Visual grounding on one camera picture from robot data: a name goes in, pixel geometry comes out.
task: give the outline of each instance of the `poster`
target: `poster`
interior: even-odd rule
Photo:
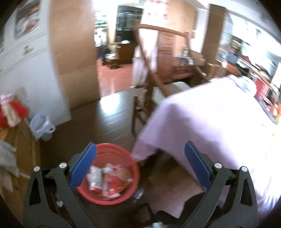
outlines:
[[[39,26],[40,0],[23,0],[17,8],[15,38],[18,39]]]
[[[4,50],[4,28],[0,29],[0,53]]]

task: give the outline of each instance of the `screw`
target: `screw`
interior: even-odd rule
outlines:
[[[65,168],[66,166],[67,166],[67,164],[66,164],[65,162],[60,163],[60,168],[61,168],[61,169]]]
[[[217,162],[217,163],[215,163],[215,167],[218,168],[218,169],[220,169],[220,168],[222,168],[222,165],[221,165],[221,163],[218,163],[218,162]]]
[[[245,166],[242,166],[242,171],[244,171],[244,172],[247,172],[248,171],[248,169],[247,169],[247,167],[245,167]]]
[[[36,166],[36,167],[34,167],[34,172],[38,172],[39,170],[40,170],[40,167],[39,166]]]

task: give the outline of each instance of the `pink bed sheet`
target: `pink bed sheet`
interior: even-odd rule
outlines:
[[[192,141],[213,162],[246,166],[261,221],[281,195],[280,152],[270,144],[274,127],[257,101],[225,77],[166,98],[139,134],[132,156],[140,161],[162,149],[196,177],[183,152]]]

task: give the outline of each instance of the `red bag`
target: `red bag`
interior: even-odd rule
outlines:
[[[23,120],[29,114],[29,110],[24,105],[22,105],[20,102],[11,101],[9,103],[10,103],[11,107],[17,112],[17,114],[21,120]],[[9,128],[7,119],[3,115],[1,106],[0,106],[0,127]]]

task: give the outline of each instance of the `white cloth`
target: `white cloth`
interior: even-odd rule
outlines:
[[[167,3],[168,0],[149,0],[144,4],[141,18],[142,24],[159,27],[167,26]],[[151,62],[151,69],[157,70],[157,37],[158,31],[149,29],[139,30],[140,42],[142,42],[146,57]],[[141,58],[139,46],[135,49],[132,70],[132,85],[143,85],[147,78],[147,68]]]
[[[140,161],[161,149],[195,176],[183,150],[192,141],[213,162],[230,169],[246,166],[261,221],[281,195],[276,127],[252,96],[224,77],[164,99],[139,134],[132,156]]]
[[[19,177],[19,169],[14,155],[16,150],[9,143],[0,140],[0,167]]]

